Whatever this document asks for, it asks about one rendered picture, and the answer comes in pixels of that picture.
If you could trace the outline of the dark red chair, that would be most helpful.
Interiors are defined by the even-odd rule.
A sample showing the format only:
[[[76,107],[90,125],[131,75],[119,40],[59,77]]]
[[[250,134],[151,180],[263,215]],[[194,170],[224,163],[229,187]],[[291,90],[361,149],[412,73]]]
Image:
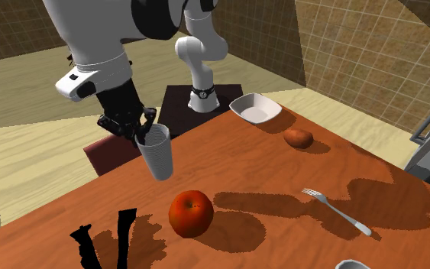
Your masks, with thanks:
[[[83,148],[95,172],[101,176],[141,156],[129,140],[113,134]]]

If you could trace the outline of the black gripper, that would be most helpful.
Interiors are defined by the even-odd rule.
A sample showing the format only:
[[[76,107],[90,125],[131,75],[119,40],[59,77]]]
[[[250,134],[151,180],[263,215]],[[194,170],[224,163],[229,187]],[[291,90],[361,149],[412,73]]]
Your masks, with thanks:
[[[103,108],[103,114],[97,124],[117,137],[124,137],[137,147],[145,142],[145,137],[150,131],[157,115],[155,108],[143,107],[132,79],[121,86],[108,89],[96,94]],[[141,114],[144,114],[146,122],[140,124]]]

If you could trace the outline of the dark robot stand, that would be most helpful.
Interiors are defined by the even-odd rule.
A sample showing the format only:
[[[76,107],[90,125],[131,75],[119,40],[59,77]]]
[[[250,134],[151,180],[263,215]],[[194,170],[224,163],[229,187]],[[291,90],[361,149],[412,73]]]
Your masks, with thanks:
[[[158,122],[168,127],[171,139],[228,111],[229,104],[243,96],[241,84],[215,85],[220,106],[212,112],[198,113],[188,107],[191,88],[190,85],[168,86],[165,92]]]

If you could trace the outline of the brown potato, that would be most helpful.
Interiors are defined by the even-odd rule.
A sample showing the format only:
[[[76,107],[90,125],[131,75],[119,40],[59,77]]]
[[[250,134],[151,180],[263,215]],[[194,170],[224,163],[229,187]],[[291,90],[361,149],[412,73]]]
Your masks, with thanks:
[[[313,135],[309,131],[297,128],[289,128],[283,132],[285,142],[291,147],[306,149],[314,141]]]

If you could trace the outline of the black forked object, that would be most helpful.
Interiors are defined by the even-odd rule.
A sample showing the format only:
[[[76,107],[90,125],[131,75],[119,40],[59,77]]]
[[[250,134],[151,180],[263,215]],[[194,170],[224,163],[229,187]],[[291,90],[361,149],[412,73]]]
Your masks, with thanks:
[[[128,269],[129,231],[137,217],[137,209],[125,209],[118,212],[118,260],[117,269]],[[70,233],[79,244],[80,264],[84,269],[102,269],[96,251],[89,235],[92,225],[81,225]]]

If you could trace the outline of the silver fork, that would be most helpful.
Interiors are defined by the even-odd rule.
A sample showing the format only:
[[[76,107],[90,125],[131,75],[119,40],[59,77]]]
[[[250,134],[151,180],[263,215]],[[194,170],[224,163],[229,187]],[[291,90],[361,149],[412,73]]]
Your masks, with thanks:
[[[326,196],[323,195],[322,193],[320,193],[318,191],[315,191],[315,190],[307,189],[307,188],[302,189],[302,192],[304,194],[307,194],[307,195],[310,195],[310,196],[316,198],[321,203],[324,203],[325,205],[327,205],[329,208],[331,208],[337,214],[339,214],[344,219],[346,219],[347,221],[349,221],[353,226],[355,226],[359,231],[361,231],[362,233],[364,233],[366,236],[371,236],[372,235],[372,231],[366,225],[364,225],[363,223],[357,221],[356,219],[351,218],[350,216],[344,214],[342,211],[340,211],[337,208],[335,208],[333,205],[331,205],[328,202]]]

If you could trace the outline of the white square bowl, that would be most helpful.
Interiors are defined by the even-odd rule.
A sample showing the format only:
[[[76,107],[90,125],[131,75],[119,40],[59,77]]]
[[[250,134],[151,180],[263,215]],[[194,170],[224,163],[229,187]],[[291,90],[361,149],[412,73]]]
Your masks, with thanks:
[[[282,111],[280,104],[255,92],[236,98],[229,107],[236,115],[254,125],[268,122]]]

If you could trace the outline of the white ribbed cup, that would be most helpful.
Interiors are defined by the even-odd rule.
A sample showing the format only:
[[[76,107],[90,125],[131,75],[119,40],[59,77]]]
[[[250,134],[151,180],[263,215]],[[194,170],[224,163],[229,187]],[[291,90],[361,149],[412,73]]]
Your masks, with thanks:
[[[135,137],[148,169],[156,180],[167,180],[173,174],[170,130],[162,124],[153,124],[141,143]]]

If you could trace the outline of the red apple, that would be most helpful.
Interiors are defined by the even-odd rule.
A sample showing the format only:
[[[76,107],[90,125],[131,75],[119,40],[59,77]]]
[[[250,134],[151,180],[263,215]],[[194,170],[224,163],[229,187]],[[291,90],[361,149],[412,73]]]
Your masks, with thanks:
[[[188,190],[178,194],[170,205],[169,223],[182,238],[195,238],[207,231],[214,209],[210,199],[201,191]]]

